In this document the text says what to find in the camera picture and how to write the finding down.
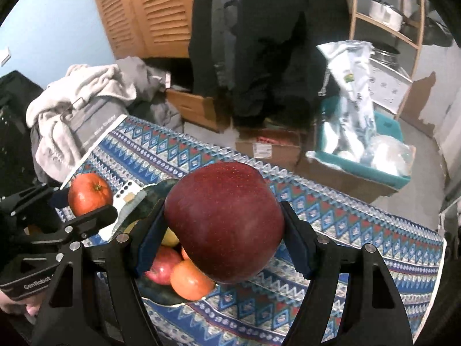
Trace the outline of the person left hand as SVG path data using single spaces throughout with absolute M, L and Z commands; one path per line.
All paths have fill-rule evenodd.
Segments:
M 24 314 L 36 316 L 39 312 L 41 304 L 45 299 L 45 291 L 39 294 L 30 296 L 20 301 L 13 301 L 5 293 L 0 291 L 0 308 L 1 311 L 7 314 Z

